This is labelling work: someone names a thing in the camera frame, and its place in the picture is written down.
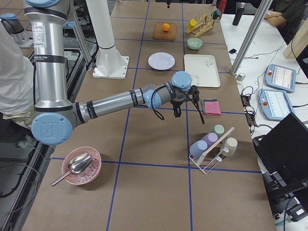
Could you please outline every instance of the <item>pink bowl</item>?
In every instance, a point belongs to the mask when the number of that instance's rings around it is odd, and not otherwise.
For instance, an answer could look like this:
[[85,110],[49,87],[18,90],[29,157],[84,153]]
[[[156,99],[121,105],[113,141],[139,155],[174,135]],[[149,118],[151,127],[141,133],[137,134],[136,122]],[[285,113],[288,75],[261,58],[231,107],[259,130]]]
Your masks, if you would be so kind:
[[102,158],[100,153],[91,147],[79,147],[71,151],[62,163],[62,174],[68,171],[68,162],[74,159],[77,156],[80,156],[84,153],[88,153],[93,157],[93,162],[81,173],[78,174],[69,174],[65,180],[70,184],[82,185],[87,184],[93,181],[101,171],[102,168]]

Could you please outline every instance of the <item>table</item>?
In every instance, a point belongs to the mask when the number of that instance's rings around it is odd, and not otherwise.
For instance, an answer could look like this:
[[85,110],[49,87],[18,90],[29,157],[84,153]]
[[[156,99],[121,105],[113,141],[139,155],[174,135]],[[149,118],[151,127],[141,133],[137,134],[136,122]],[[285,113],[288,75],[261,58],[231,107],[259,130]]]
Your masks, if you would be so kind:
[[[23,231],[275,230],[236,81],[229,75],[231,63],[220,24],[200,37],[204,42],[200,50],[187,48],[191,35],[183,30],[199,12],[199,4],[172,3],[167,9],[165,3],[117,2],[111,19],[117,49],[130,56],[127,76],[96,79],[88,72],[76,101],[159,85],[184,69],[184,54],[212,54],[221,87],[200,88],[200,98],[218,98],[222,115],[207,115],[202,125],[192,105],[184,104],[181,118],[174,118],[172,106],[165,104],[159,109],[165,121],[136,107],[77,127],[56,147]],[[177,24],[174,42],[152,39],[159,21]],[[153,70],[147,63],[160,51],[175,57],[176,64],[168,71]],[[235,127],[232,137],[239,142],[238,150],[204,175],[189,162],[188,150],[215,124]],[[103,167],[97,179],[84,186],[63,181],[52,187],[65,156],[80,146],[100,152]]]
[[[249,26],[253,20],[253,15],[243,15],[242,19],[238,26],[233,26],[232,21],[234,19],[234,15],[224,14],[220,23],[223,30],[223,34],[226,40],[226,44],[228,46],[228,50],[236,49],[237,51],[240,49],[241,44],[246,36],[246,33],[249,29]],[[243,72],[246,74],[244,81],[238,83],[242,84],[243,87],[252,86],[254,88],[254,92],[256,94],[252,95],[251,105],[257,111],[256,122],[257,124],[267,124],[271,127],[274,127],[278,124],[276,121],[267,120],[260,108],[257,106],[258,100],[258,89],[273,89],[266,86],[264,80],[264,72],[269,64],[277,64],[281,66],[286,66],[296,70],[296,81],[307,83],[308,80],[304,74],[304,72],[300,69],[296,60],[286,59],[283,55],[283,51],[286,48],[286,44],[282,39],[277,28],[271,26],[266,20],[263,20],[260,24],[260,27],[245,55],[245,57],[251,57],[254,54],[263,55],[254,56],[258,57],[258,59],[244,59],[241,63],[241,66],[238,70],[238,73]],[[230,54],[231,62],[233,63],[236,54]],[[294,93],[289,93],[289,99],[292,105],[304,105],[307,102],[307,90],[308,85],[295,85]],[[247,89],[244,92],[245,94],[251,93],[251,89]],[[308,107],[300,107],[294,109],[296,116],[301,121],[308,120]],[[267,134],[270,131],[267,127],[259,127],[255,129],[253,137]]]

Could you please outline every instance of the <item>orange fruit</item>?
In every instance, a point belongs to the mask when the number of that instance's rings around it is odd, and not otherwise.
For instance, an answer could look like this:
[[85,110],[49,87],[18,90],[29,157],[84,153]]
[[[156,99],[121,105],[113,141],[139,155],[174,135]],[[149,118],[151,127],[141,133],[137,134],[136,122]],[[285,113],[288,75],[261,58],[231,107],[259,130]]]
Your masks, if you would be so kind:
[[170,25],[168,23],[164,23],[162,29],[163,31],[168,32],[170,30]]

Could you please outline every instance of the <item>silver spoon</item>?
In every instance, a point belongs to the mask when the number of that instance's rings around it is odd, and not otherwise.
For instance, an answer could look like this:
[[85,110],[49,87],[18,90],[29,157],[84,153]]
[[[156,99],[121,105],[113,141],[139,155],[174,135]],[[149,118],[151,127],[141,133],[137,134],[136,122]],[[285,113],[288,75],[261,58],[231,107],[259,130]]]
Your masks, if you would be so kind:
[[83,172],[92,163],[92,161],[93,158],[88,153],[84,153],[80,156],[77,156],[76,158],[68,162],[67,165],[68,171],[64,173],[62,176],[60,176],[58,179],[56,179],[53,183],[51,183],[51,185],[55,186],[57,183],[62,181],[65,177],[67,177],[71,173],[78,174],[80,172]]

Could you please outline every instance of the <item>black monitor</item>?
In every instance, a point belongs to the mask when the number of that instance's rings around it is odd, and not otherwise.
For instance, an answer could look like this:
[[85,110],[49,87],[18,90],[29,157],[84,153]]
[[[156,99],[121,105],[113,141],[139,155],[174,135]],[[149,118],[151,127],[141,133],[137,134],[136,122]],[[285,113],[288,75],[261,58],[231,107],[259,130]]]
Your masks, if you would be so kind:
[[[308,128],[293,113],[254,145],[269,173],[277,171],[286,185],[308,178]],[[293,194],[308,210],[308,188]]]

